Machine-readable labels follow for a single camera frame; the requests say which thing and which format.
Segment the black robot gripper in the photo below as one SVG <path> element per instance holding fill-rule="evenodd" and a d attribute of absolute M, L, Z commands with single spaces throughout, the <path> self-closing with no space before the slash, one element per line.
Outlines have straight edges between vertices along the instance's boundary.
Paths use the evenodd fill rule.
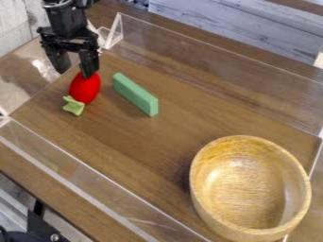
<path fill-rule="evenodd" d="M 73 66 L 69 52 L 79 53 L 83 77 L 91 78 L 101 69 L 99 34 L 87 27 L 71 36 L 58 35 L 50 26 L 41 26 L 37 32 L 57 71 L 63 74 Z"/>

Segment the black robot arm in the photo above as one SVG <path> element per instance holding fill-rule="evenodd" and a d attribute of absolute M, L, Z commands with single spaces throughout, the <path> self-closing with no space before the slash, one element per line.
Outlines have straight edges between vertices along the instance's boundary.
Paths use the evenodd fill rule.
<path fill-rule="evenodd" d="M 63 74 L 73 66 L 69 53 L 79 54 L 81 72 L 91 78 L 101 69 L 99 34 L 89 28 L 86 10 L 101 0 L 42 0 L 50 26 L 41 26 L 41 45 Z"/>

